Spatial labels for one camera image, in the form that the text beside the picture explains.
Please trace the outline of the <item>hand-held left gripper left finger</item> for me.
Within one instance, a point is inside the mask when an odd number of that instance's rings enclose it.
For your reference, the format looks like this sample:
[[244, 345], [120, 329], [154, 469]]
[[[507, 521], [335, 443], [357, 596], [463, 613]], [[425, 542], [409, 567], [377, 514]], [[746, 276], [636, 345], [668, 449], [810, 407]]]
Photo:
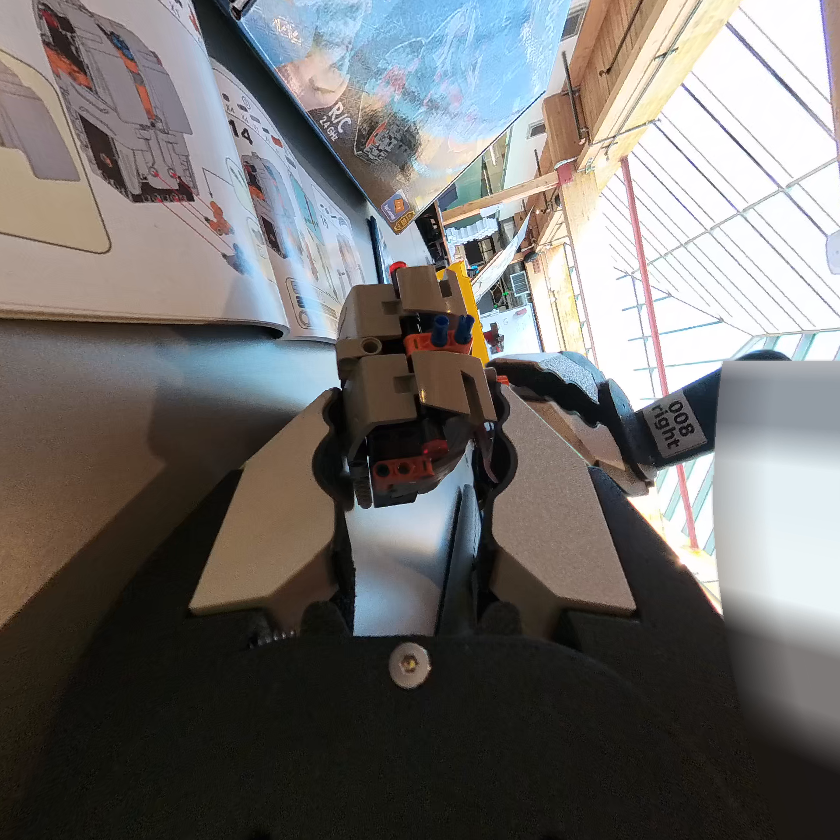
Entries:
[[244, 465], [189, 604], [196, 616], [267, 613], [285, 634], [330, 602], [354, 628], [353, 506], [333, 421], [338, 388], [320, 394]]

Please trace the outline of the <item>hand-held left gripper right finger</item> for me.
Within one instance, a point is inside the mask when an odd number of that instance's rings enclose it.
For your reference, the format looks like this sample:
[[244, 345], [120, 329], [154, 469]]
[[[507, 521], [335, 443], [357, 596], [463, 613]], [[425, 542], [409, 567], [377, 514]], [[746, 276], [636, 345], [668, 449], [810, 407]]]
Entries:
[[458, 494], [453, 630], [475, 632], [493, 603], [525, 632], [558, 632], [568, 612], [630, 617], [636, 603], [590, 471], [509, 385], [493, 384], [498, 421], [487, 463]]

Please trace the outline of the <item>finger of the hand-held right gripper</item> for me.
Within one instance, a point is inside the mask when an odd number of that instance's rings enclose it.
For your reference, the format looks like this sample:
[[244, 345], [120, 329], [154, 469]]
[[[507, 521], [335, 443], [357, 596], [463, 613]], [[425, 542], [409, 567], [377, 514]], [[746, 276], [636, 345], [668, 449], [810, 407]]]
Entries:
[[603, 424], [589, 426], [577, 413], [519, 387], [518, 395], [541, 419], [569, 444], [589, 466], [602, 469], [628, 497], [644, 497], [650, 485], [631, 470], [617, 442]]
[[507, 377], [510, 386], [550, 400], [566, 412], [577, 413], [585, 422], [604, 421], [599, 396], [606, 377], [579, 353], [500, 356], [490, 359], [489, 367]]

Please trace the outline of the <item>grey orange toy brick model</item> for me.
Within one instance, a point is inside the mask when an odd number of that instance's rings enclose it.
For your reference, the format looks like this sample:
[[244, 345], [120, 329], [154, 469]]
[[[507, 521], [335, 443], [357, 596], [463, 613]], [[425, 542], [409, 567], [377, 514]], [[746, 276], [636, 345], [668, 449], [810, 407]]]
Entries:
[[362, 509], [414, 502], [469, 452], [491, 469], [495, 375], [476, 343], [476, 303], [452, 268], [395, 262], [341, 310], [337, 363], [344, 459]]

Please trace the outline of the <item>grey desk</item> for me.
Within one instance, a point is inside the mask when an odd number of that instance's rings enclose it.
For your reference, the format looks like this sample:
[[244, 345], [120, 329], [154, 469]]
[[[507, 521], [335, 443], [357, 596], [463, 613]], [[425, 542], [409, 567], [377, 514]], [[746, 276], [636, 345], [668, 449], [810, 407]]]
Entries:
[[[364, 281], [375, 285], [359, 188], [232, 18], [215, 2], [194, 8], [208, 55], [350, 211]], [[76, 657], [172, 531], [339, 384], [334, 343], [278, 332], [2, 316], [2, 659]]]

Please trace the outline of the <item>red metal pole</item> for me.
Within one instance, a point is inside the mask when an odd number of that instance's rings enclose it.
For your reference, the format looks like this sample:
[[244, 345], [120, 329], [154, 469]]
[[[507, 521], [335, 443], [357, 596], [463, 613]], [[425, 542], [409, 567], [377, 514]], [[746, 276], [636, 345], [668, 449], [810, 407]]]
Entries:
[[[635, 245], [637, 262], [639, 267], [640, 280], [644, 292], [645, 308], [647, 312], [648, 331], [650, 340], [653, 345], [654, 359], [656, 362], [656, 372], [658, 375], [659, 387], [663, 396], [670, 393], [667, 374], [665, 369], [665, 361], [660, 342], [660, 335], [658, 330], [658, 322], [656, 318], [654, 295], [650, 285], [648, 276], [648, 262], [644, 252], [644, 238], [642, 228], [637, 213], [637, 202], [634, 191], [634, 182], [631, 174], [631, 168], [627, 156], [623, 156], [620, 160], [621, 170], [623, 174], [623, 183], [625, 186], [627, 209], [629, 218], [633, 229], [633, 241]], [[697, 528], [692, 510], [690, 496], [688, 492], [687, 478], [684, 466], [678, 465], [676, 468], [677, 484], [679, 489], [679, 497], [682, 501], [684, 513], [686, 516], [686, 527], [688, 531], [689, 547], [697, 551], [699, 550], [699, 543], [697, 539]]]

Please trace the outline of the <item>yellow plastic bin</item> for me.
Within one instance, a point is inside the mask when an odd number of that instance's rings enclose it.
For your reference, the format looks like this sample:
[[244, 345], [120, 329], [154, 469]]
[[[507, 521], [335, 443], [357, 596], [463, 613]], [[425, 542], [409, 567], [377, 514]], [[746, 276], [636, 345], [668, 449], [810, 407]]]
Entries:
[[481, 360], [483, 365], [489, 362], [489, 353], [487, 342], [484, 336], [484, 330], [480, 323], [480, 314], [476, 304], [476, 296], [472, 289], [471, 278], [468, 276], [467, 264], [464, 260], [456, 261], [454, 264], [447, 266], [444, 269], [436, 271], [436, 278], [442, 281], [447, 278], [447, 273], [454, 275], [458, 281], [458, 287], [461, 290], [468, 315], [474, 319], [471, 336], [471, 354]]

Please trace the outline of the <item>open building instruction booklet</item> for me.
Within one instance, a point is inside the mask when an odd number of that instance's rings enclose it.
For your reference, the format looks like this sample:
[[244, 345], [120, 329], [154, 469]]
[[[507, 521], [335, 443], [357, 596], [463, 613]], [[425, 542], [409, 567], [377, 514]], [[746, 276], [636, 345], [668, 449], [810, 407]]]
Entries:
[[2, 316], [334, 341], [346, 214], [207, 53], [192, 2], [1, 3]]

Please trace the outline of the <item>blue toy kit box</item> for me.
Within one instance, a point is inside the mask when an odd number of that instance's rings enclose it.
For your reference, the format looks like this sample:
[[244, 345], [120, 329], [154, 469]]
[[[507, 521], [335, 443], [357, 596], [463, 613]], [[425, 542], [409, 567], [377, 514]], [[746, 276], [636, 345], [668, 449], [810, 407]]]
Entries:
[[219, 4], [397, 235], [545, 92], [572, 6]]

